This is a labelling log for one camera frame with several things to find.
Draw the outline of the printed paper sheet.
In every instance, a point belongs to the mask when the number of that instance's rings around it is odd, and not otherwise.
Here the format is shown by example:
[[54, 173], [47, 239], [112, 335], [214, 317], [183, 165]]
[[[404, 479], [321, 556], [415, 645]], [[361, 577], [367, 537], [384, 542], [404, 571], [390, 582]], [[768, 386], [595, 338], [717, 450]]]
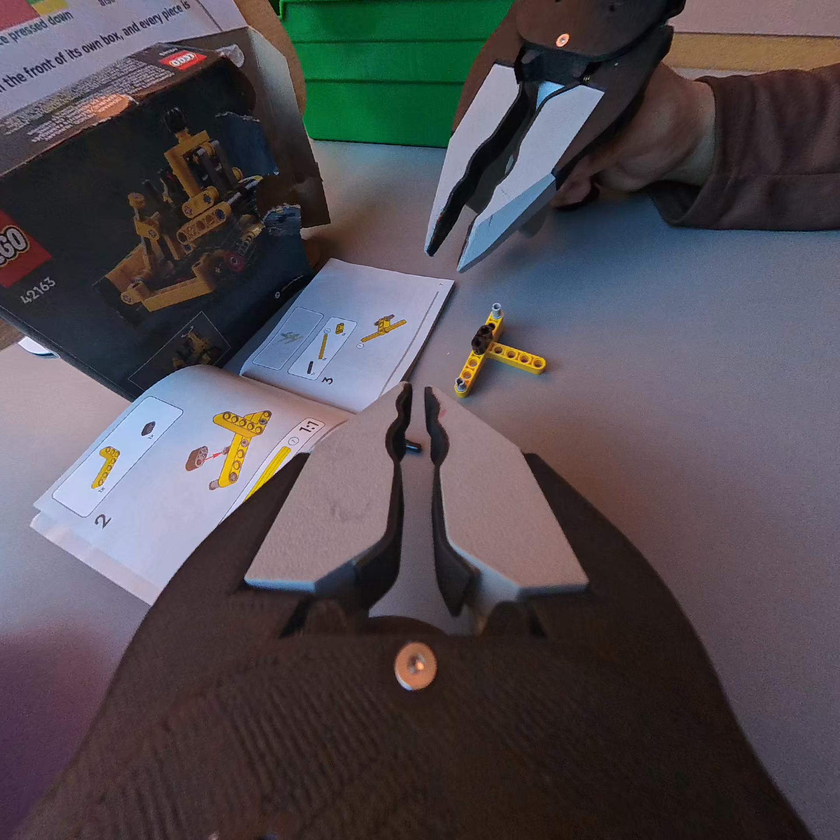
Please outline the printed paper sheet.
[[1, 114], [154, 43], [244, 26], [232, 1], [2, 1]]

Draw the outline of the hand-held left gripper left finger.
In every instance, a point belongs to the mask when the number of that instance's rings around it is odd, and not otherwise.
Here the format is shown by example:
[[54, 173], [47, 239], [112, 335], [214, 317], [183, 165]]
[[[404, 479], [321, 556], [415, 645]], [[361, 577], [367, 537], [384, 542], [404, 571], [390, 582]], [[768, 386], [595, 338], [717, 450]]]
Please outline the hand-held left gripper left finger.
[[401, 383], [313, 448], [250, 565], [254, 587], [370, 609], [400, 568], [400, 463], [412, 387]]

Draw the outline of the person's right hand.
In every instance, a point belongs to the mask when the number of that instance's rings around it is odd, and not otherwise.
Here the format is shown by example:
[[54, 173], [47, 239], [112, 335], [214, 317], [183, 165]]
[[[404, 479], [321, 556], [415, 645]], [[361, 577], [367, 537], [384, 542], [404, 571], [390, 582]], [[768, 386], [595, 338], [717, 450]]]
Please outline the person's right hand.
[[715, 135], [713, 90], [660, 64], [629, 124], [577, 162], [551, 205], [581, 203], [595, 184], [624, 193], [660, 181], [700, 186], [711, 172]]

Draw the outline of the stacked green plastic bins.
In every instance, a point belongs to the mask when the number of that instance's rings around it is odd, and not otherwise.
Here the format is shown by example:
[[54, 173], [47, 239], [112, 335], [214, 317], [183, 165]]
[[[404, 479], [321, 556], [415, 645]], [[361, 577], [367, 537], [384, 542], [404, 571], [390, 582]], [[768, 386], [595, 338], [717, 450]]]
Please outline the stacked green plastic bins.
[[272, 2], [315, 140], [444, 148], [469, 69], [511, 1]]

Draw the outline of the yellow lego beam assembly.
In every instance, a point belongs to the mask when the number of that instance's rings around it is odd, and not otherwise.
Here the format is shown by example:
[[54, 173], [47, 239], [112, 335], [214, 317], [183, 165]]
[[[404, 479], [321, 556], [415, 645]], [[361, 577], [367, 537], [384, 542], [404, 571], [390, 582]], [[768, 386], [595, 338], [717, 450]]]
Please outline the yellow lego beam assembly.
[[500, 341], [503, 333], [504, 312], [501, 304], [493, 304], [486, 322], [476, 331], [470, 343], [470, 353], [455, 380], [454, 391], [458, 398], [467, 397], [482, 365], [488, 360], [506, 364], [515, 369], [539, 375], [547, 370], [546, 360], [534, 353], [518, 350]]

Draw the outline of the lego instruction booklet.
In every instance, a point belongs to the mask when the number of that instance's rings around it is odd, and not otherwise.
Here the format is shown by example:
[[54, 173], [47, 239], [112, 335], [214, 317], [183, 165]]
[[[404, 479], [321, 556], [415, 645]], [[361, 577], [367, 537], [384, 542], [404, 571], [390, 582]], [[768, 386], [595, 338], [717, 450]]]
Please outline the lego instruction booklet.
[[153, 604], [231, 511], [406, 378], [454, 285], [331, 259], [241, 365], [187, 367], [133, 402], [31, 528]]

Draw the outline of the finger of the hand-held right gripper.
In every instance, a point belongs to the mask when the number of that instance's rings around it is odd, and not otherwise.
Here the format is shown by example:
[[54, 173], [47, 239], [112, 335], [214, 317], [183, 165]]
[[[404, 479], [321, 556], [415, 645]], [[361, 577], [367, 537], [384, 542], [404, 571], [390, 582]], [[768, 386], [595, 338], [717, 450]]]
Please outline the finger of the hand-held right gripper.
[[539, 107], [511, 158], [511, 167], [471, 225], [459, 272], [481, 261], [547, 206], [557, 189], [553, 168], [603, 95], [584, 85], [549, 93], [549, 86], [548, 82], [539, 86]]
[[494, 64], [451, 136], [430, 214], [433, 256], [464, 208], [484, 209], [505, 172], [511, 144], [527, 118], [527, 92], [513, 66]]

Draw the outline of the black lego set box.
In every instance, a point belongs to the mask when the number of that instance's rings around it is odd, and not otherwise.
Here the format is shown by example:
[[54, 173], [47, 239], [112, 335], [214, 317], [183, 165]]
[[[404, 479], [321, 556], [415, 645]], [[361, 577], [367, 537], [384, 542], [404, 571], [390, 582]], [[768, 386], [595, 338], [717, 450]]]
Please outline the black lego set box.
[[268, 2], [2, 116], [2, 317], [132, 400], [225, 364], [312, 277], [329, 223]]

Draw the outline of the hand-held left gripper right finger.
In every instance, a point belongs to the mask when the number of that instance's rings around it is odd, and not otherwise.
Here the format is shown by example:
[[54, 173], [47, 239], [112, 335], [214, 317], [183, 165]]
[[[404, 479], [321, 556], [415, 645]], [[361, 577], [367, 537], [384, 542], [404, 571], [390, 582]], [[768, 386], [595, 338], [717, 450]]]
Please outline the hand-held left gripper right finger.
[[438, 588], [452, 616], [584, 591], [589, 580], [518, 446], [431, 386]]

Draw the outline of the person's right forearm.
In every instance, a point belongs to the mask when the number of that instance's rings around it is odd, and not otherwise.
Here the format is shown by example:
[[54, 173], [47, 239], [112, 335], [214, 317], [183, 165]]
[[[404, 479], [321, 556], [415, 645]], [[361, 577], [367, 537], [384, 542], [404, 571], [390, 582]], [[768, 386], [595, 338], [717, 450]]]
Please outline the person's right forearm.
[[675, 227], [839, 228], [839, 65], [701, 77], [716, 103], [716, 148], [702, 186], [648, 188]]

